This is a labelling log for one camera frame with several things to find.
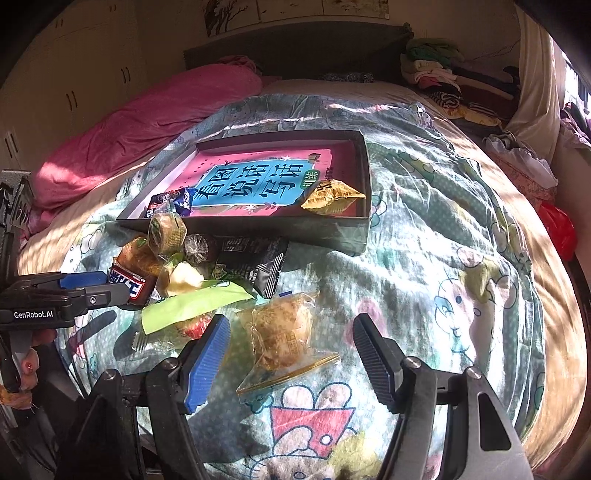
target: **plastic wrapped pastry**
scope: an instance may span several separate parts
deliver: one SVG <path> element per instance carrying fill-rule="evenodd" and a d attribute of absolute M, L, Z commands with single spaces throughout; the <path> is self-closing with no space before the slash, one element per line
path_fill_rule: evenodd
<path fill-rule="evenodd" d="M 158 277 L 162 269 L 162 261 L 156 258 L 144 236 L 125 244 L 115 259 L 122 267 L 143 277 Z"/>
<path fill-rule="evenodd" d="M 273 298 L 241 317 L 251 332 L 255 365 L 236 393 L 248 403 L 318 367 L 337 362 L 336 352 L 310 347 L 314 298 L 297 293 Z"/>
<path fill-rule="evenodd" d="M 344 212 L 355 199 L 365 195 L 340 180 L 322 180 L 310 187 L 301 207 L 319 215 L 337 215 Z"/>
<path fill-rule="evenodd" d="M 308 348 L 314 298 L 306 293 L 276 297 L 252 311 L 255 358 L 267 370 L 289 367 Z"/>
<path fill-rule="evenodd" d="M 167 260 L 182 252 L 186 236 L 187 227 L 181 216 L 174 211 L 159 209 L 150 219 L 148 245 L 159 258 Z"/>

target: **human hand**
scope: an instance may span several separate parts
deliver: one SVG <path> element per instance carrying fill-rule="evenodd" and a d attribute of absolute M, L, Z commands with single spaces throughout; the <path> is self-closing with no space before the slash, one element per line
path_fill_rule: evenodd
<path fill-rule="evenodd" d="M 38 346 L 51 343 L 57 337 L 55 330 L 36 330 L 32 335 L 32 345 Z M 37 385 L 37 370 L 39 369 L 39 357 L 31 348 L 27 356 L 21 362 L 21 391 L 9 393 L 0 385 L 0 404 L 7 405 L 17 410 L 28 410 L 33 403 L 31 390 Z"/>

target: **black snack packet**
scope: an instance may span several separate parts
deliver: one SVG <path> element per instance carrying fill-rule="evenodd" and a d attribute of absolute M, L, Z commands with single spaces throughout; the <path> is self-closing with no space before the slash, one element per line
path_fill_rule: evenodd
<path fill-rule="evenodd" d="M 225 238 L 213 269 L 213 278 L 236 275 L 248 280 L 265 299 L 277 289 L 279 272 L 289 241 L 285 238 Z"/>

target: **wall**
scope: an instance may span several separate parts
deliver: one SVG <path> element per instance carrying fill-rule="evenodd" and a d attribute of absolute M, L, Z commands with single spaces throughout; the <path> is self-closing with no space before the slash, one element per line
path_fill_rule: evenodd
<path fill-rule="evenodd" d="M 305 21 L 332 18 L 392 25 L 408 22 L 417 38 L 446 37 L 457 42 L 467 59 L 502 49 L 506 52 L 519 40 L 519 23 L 511 0 L 389 0 L 389 8 L 389 20 L 341 16 L 306 17 Z M 200 0 L 135 0 L 135 9 L 150 83 L 182 72 L 183 50 L 208 41 Z M 260 24 L 245 28 L 260 28 Z M 519 65 L 519 43 L 509 53 L 489 58 L 488 62 L 499 67 Z"/>

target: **green wrapper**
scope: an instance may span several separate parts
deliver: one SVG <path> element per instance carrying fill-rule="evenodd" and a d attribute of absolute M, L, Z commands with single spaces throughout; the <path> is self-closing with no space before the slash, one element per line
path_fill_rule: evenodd
<path fill-rule="evenodd" d="M 206 280 L 203 282 L 203 288 L 199 290 L 168 297 L 144 308 L 142 327 L 145 334 L 149 335 L 173 323 L 189 320 L 231 303 L 251 298 L 252 295 L 233 282 Z"/>

